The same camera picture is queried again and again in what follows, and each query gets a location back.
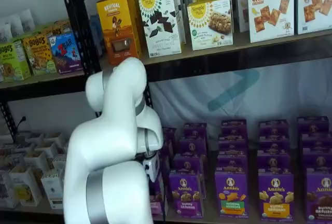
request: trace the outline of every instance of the purple box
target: purple box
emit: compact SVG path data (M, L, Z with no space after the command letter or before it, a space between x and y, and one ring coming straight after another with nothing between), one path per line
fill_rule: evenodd
M259 169L259 210L262 220L294 221L294 177L289 169Z
M290 168L291 157L285 151L267 152L266 150L257 151L258 168Z
M285 135L268 135L259 137L259 149L289 150L289 137Z
M224 151L220 151L218 155L218 167L236 166L242 167L247 171L247 156L246 155L229 155Z
M332 171L307 169L307 223L332 223Z
M288 135L288 122L285 119L261 121L258 124L259 136Z
M167 197L164 199L164 185L162 176L159 170L156 181L153 183L149 180L150 191L150 207L152 215L162 215L163 208L165 208L165 214L168 212Z
M176 212L182 217L202 218L204 207L198 174L188 170L172 170L170 185Z
M197 154L193 154L190 152L183 153L182 155L176 154L174 157L174 169L181 170L194 170L199 175L199 181L202 189L202 198L206 198L206 188L204 181L204 169L203 169L203 161L202 157Z
M241 167L218 167L214 173L218 212L222 217L248 218L246 174Z
M223 120L222 135L241 135L247 138L247 121L245 119Z

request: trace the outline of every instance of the cracker illustration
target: cracker illustration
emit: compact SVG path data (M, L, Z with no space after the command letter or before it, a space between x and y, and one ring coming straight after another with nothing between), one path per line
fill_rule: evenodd
M280 1L280 6L279 6L279 11L283 14L286 14L287 9L288 9L288 5L289 5L289 0L281 0Z

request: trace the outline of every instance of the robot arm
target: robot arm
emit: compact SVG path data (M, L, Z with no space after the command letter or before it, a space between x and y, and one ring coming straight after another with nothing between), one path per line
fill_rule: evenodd
M130 161L163 143L160 119L144 102L145 87L144 65L135 58L123 61L111 75L89 77L88 102L102 114L79 125L70 138L63 198L66 223L153 222L146 171Z

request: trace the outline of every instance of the pretzel crackers box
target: pretzel crackers box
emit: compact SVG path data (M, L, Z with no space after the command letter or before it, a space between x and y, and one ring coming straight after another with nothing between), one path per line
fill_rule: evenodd
M250 41L294 35L294 0L248 0Z
M332 28L332 0L297 0L298 34Z
M198 174L188 170L172 170L170 186L176 212L182 217L203 218L204 207Z
M241 167L229 171L217 167L214 173L218 212L222 217L248 218L248 193L246 174Z
M294 176L289 169L259 169L262 220L294 221Z

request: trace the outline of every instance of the snack box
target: snack box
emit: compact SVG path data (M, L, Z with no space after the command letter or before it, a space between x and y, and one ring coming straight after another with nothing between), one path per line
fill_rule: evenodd
M258 124L259 135L288 135L288 122L285 119L261 121Z
M103 0L97 2L108 60L118 65L128 57L142 54L135 20L133 0Z
M15 166L9 172L14 191L22 206L36 207L42 200L42 194L30 167Z
M0 65L5 82L25 80L31 76L22 41L0 44Z
M297 0L297 33L332 28L332 0Z
M49 42L59 74L83 69L73 32L52 36Z
M182 52L177 0L139 0L150 58Z
M258 169L262 220L294 221L294 176L290 169Z
M164 195L164 183L160 171L154 183L151 180L149 180L149 191L150 191L150 207L152 215L162 216L163 209L165 211L165 215L167 215L168 202L166 195Z
M52 209L63 209L64 171L53 169L41 177L45 193Z
M240 32L249 30L248 0L237 0L237 13Z
M198 174L188 170L172 170L170 186L176 213L181 217L203 218L204 207Z
M294 0L248 0L250 42L294 35Z
M248 218L248 192L245 170L234 167L229 171L217 167L214 173L218 213L221 217Z
M331 223L332 171L307 168L306 219L307 223Z
M206 187L205 187L205 180L204 180L204 168L203 168L203 161L200 155L186 152L183 154L176 154L173 160L174 169L181 170L194 170L198 173L199 181L201 184L202 189L202 199L206 198Z
M193 50L233 44L230 0L204 0L188 5Z

